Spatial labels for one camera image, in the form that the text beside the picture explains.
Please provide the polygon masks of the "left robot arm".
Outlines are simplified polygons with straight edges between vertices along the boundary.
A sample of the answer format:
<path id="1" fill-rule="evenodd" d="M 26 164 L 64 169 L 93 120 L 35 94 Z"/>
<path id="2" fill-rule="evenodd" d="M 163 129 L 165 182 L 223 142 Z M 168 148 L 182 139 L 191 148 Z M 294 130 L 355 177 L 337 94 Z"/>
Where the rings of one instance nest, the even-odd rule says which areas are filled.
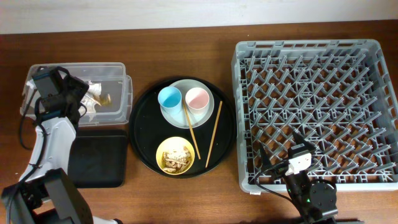
<path id="1" fill-rule="evenodd" d="M 68 163 L 89 85 L 60 66 L 39 67 L 31 76 L 36 140 L 18 183 L 2 191 L 6 223 L 106 223 L 68 178 Z"/>

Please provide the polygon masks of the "gold foil wrapper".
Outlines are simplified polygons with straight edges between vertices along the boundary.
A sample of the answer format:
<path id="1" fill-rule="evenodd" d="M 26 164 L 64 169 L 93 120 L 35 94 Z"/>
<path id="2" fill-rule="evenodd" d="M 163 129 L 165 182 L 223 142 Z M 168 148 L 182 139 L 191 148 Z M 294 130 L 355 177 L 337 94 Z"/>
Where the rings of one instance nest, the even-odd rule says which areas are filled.
<path id="1" fill-rule="evenodd" d="M 95 95 L 93 99 L 100 106 L 108 106 L 111 104 L 111 97 L 109 93 L 105 95 Z"/>

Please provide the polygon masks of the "pink plastic cup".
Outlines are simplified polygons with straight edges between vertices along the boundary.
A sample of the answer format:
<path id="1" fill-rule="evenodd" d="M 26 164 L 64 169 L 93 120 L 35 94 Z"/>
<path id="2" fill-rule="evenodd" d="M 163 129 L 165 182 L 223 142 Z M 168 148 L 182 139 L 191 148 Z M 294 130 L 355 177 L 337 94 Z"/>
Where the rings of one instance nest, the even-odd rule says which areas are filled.
<path id="1" fill-rule="evenodd" d="M 203 114 L 210 102 L 208 92 L 200 87 L 191 88 L 185 95 L 185 102 L 192 114 Z"/>

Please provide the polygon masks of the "yellow bowl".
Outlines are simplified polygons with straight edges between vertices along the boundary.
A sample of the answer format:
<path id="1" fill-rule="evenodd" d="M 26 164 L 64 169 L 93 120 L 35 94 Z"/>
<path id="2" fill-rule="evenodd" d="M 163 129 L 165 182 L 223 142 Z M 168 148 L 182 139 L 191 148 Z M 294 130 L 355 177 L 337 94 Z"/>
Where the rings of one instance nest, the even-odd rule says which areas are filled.
<path id="1" fill-rule="evenodd" d="M 191 164 L 187 167 L 187 169 L 185 171 L 183 171 L 182 173 L 179 173 L 179 174 L 172 174 L 172 173 L 163 171 L 162 168 L 164 167 L 164 163 L 162 161 L 162 153 L 164 151 L 168 151 L 169 149 L 175 149 L 175 148 L 178 148 L 181 146 L 186 146 L 188 148 L 188 150 L 190 151 L 190 154 L 192 156 Z M 191 168 L 194 161 L 195 161 L 195 150 L 194 150 L 193 146 L 191 145 L 191 143 L 184 138 L 181 138 L 181 137 L 168 138 L 168 139 L 164 140 L 157 148 L 156 162 L 157 162 L 157 165 L 159 166 L 159 168 L 161 169 L 161 171 L 165 174 L 182 175 L 182 174 L 186 173 Z"/>

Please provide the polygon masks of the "wooden chopstick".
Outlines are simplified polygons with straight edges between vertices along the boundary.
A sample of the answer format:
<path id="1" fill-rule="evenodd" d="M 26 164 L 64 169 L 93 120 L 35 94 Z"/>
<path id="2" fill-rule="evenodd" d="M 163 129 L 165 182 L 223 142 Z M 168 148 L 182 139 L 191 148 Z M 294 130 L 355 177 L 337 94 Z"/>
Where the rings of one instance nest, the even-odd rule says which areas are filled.
<path id="1" fill-rule="evenodd" d="M 223 102 L 220 101 L 219 106 L 218 106 L 217 115 L 216 115 L 216 120 L 215 120 L 214 127 L 213 127 L 213 132 L 212 132 L 212 135 L 211 135 L 211 141 L 210 141 L 210 146 L 209 146 L 209 150 L 208 150 L 208 155 L 207 155 L 207 158 L 206 158 L 205 168 L 208 168 L 208 164 L 209 164 L 209 161 L 210 161 L 211 152 L 212 152 L 213 144 L 214 144 L 214 141 L 215 141 L 216 131 L 217 131 L 217 127 L 218 127 L 218 121 L 220 119 L 222 106 L 223 106 Z"/>
<path id="2" fill-rule="evenodd" d="M 183 110 L 184 110 L 184 113 L 185 113 L 185 117 L 186 117 L 186 120 L 187 120 L 187 123 L 188 123 L 188 127 L 189 127 L 189 130 L 190 130 L 190 134 L 191 134 L 191 137 L 192 137 L 194 146 L 195 146 L 195 150 L 196 150 L 198 159 L 200 160 L 200 159 L 201 159 L 201 155 L 200 155 L 200 152 L 199 152 L 199 149 L 198 149 L 198 145 L 197 145 L 197 141 L 196 141 L 196 138 L 195 138 L 195 134 L 194 134 L 194 131 L 193 131 L 191 122 L 190 122 L 190 117 L 189 117 L 189 115 L 188 115 L 188 110 L 187 110 L 187 108 L 186 108 L 186 106 L 185 106 L 185 102 L 184 102 L 184 101 L 182 101 L 182 106 L 183 106 Z"/>

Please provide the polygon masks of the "white napkin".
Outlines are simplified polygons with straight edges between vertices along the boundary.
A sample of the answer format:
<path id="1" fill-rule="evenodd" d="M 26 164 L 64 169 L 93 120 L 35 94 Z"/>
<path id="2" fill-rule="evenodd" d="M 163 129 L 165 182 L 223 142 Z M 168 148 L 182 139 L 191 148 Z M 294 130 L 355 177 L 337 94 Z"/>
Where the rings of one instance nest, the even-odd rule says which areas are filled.
<path id="1" fill-rule="evenodd" d="M 86 83 L 89 86 L 88 91 L 85 93 L 81 103 L 83 106 L 79 109 L 81 115 L 86 114 L 95 114 L 96 109 L 95 106 L 101 106 L 100 95 L 102 91 L 102 87 L 100 83 L 93 83 L 91 80 L 87 80 Z"/>

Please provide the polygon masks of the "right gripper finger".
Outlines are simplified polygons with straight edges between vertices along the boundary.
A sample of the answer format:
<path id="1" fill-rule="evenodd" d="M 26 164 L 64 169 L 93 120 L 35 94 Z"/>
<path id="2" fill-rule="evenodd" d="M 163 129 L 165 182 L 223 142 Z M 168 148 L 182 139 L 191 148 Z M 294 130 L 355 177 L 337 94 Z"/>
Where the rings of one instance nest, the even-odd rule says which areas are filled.
<path id="1" fill-rule="evenodd" d="M 261 170 L 263 172 L 267 172 L 272 167 L 271 161 L 266 153 L 265 147 L 262 144 L 260 144 L 259 151 L 261 155 Z"/>
<path id="2" fill-rule="evenodd" d="M 295 139 L 296 145 L 301 145 L 302 144 L 307 150 L 314 151 L 314 145 L 312 143 L 306 141 L 304 139 L 304 137 L 301 136 L 298 132 L 293 131 L 292 135 L 293 135 L 293 137 Z"/>

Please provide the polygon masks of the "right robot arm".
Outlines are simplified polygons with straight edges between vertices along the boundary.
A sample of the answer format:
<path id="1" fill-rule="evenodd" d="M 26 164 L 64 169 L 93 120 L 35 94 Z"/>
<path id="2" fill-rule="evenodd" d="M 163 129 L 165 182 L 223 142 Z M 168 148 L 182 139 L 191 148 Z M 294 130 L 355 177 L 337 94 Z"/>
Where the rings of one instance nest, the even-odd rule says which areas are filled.
<path id="1" fill-rule="evenodd" d="M 314 144 L 293 132 L 295 144 L 288 149 L 288 158 L 272 164 L 264 149 L 261 150 L 261 171 L 253 179 L 262 190 L 288 200 L 298 210 L 300 223 L 336 223 L 336 184 L 324 179 L 310 179 L 307 169 L 312 164 Z M 259 183 L 262 174 L 283 179 L 288 197 Z"/>

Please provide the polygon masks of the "food scraps and rice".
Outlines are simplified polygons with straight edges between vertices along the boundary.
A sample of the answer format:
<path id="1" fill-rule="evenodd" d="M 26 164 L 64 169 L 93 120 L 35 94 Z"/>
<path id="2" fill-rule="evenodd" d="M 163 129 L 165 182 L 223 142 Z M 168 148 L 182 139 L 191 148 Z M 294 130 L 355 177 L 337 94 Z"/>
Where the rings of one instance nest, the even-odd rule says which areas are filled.
<path id="1" fill-rule="evenodd" d="M 172 174 L 182 173 L 191 164 L 192 156 L 186 146 L 169 149 L 162 153 L 163 171 Z"/>

